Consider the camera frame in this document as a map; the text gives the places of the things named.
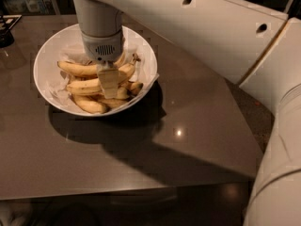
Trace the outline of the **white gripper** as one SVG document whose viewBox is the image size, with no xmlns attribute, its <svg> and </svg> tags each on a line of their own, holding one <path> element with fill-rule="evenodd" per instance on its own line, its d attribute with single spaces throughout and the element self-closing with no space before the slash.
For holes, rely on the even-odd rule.
<svg viewBox="0 0 301 226">
<path fill-rule="evenodd" d="M 119 70 L 112 62 L 123 53 L 123 31 L 108 37 L 92 37 L 82 33 L 82 40 L 87 56 L 101 62 L 97 65 L 97 75 L 104 97 L 115 98 L 118 93 Z"/>
</svg>

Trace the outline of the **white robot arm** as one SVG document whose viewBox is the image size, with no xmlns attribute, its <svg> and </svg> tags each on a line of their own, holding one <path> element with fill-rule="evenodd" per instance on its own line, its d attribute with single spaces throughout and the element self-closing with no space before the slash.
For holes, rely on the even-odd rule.
<svg viewBox="0 0 301 226">
<path fill-rule="evenodd" d="M 105 40 L 110 5 L 259 100 L 275 124 L 244 226 L 301 226 L 301 22 L 244 0 L 73 0 L 83 32 Z"/>
</svg>

